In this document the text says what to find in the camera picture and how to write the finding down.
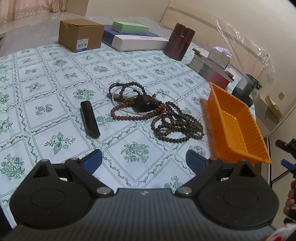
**maroon canister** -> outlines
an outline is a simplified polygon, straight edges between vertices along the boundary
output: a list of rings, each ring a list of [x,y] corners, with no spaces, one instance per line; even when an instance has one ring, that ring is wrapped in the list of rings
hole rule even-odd
[[[177,23],[168,43],[163,51],[164,54],[172,59],[181,61],[193,39],[195,31]]]

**orange tray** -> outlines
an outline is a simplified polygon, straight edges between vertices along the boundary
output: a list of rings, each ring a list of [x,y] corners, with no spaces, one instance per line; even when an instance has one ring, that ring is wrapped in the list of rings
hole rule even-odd
[[[247,159],[252,164],[271,163],[263,137],[248,106],[209,82],[207,102],[218,157],[227,163]]]

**human hand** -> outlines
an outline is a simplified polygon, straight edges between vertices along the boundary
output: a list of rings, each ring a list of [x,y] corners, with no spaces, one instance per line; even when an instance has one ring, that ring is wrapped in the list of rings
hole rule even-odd
[[[288,199],[286,201],[286,206],[283,210],[284,214],[288,214],[290,207],[295,204],[295,199],[294,199],[294,192],[295,192],[295,188],[296,188],[296,181],[292,181],[291,182],[291,190],[288,193]]]

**tablecloth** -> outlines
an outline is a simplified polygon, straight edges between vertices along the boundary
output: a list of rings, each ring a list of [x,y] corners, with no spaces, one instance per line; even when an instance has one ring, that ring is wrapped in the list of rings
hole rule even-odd
[[[193,47],[197,46],[191,44],[182,62],[162,51],[119,53],[105,44],[81,53],[58,44],[40,46],[1,58],[0,201],[10,224],[15,226],[10,197],[40,159],[61,163],[98,148],[103,163],[94,176],[114,191],[170,188],[174,193],[194,177],[186,164],[187,150],[206,158],[214,151],[206,108],[209,84],[186,65],[194,55]],[[154,136],[151,120],[113,120],[108,87],[131,81],[139,82],[149,94],[159,90],[173,97],[184,113],[201,121],[203,139],[162,142]],[[229,91],[237,81],[229,84]],[[171,100],[164,94],[157,98]],[[97,139],[85,133],[79,109],[84,100],[92,103],[101,132]],[[179,138],[182,134],[170,136]]]

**curtain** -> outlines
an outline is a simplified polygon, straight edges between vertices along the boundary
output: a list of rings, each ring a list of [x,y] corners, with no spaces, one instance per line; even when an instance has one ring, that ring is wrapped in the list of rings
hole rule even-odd
[[[0,0],[0,25],[47,12],[66,10],[67,0]]]

